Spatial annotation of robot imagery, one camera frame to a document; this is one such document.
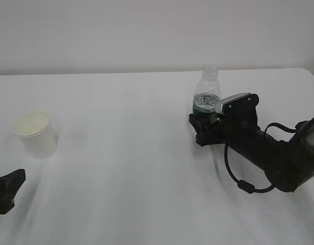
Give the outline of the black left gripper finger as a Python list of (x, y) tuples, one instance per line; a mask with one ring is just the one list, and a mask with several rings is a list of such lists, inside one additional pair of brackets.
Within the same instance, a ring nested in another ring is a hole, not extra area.
[(0, 214), (7, 214), (14, 206), (14, 198), (25, 182), (25, 169), (17, 169), (0, 177)]

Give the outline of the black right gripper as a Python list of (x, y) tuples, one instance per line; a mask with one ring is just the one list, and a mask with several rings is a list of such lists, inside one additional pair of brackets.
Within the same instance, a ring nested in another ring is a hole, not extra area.
[(257, 94), (250, 94), (240, 103), (217, 114), (212, 123), (210, 114), (190, 114), (189, 123), (196, 132), (196, 143), (200, 146), (226, 143), (237, 152), (252, 153), (273, 148), (277, 141), (264, 134), (258, 126), (256, 106), (259, 104)]

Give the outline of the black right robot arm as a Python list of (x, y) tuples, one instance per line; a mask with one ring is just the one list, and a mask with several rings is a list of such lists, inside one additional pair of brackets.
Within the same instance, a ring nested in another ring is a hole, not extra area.
[[(195, 141), (200, 146), (224, 145), (225, 167), (239, 189), (247, 193), (267, 193), (274, 188), (294, 192), (314, 176), (314, 117), (297, 123), (293, 129), (270, 123), (268, 128), (277, 127), (293, 134), (289, 141), (278, 141), (258, 126), (258, 103), (257, 94), (238, 93), (216, 102), (216, 121), (202, 112), (190, 114)], [(229, 149), (263, 170), (271, 185), (257, 189), (238, 179), (229, 166)]]

